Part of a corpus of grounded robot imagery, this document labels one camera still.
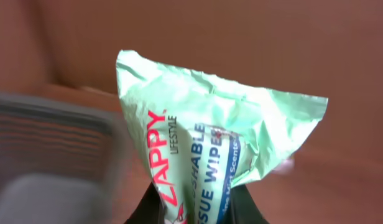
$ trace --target black object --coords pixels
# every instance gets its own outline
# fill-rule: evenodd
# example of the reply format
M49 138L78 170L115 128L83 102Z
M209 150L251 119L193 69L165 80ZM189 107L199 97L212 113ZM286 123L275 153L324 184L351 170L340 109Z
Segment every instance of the black object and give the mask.
M0 223L109 218L127 138L118 114L0 93Z
M164 207L153 184L124 224L163 224ZM245 185L231 189L231 202L222 224L269 224L256 207Z

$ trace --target brown background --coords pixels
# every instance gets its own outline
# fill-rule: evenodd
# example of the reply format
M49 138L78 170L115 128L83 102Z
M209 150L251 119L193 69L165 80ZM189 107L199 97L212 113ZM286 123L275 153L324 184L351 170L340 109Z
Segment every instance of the brown background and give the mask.
M329 97L295 171L250 190L273 223L383 223L383 1L0 0L0 90L118 111L76 89L115 93L120 49Z

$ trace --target brown wall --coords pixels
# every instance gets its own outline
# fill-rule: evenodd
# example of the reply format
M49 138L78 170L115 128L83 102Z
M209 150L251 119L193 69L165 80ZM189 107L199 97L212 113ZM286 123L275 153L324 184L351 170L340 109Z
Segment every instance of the brown wall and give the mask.
M0 90L32 93L47 80L42 48L23 5L0 0Z
M327 96L310 142L383 162L383 1L40 1L61 79L116 92L134 49L241 83Z

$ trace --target plastic packaging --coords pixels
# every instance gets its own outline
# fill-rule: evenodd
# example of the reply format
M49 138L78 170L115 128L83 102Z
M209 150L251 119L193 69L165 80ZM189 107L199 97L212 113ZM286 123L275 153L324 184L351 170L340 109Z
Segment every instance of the plastic packaging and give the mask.
M324 116L328 99L242 85L153 62L117 58L127 127L167 207L165 223L220 223L230 189L261 180Z

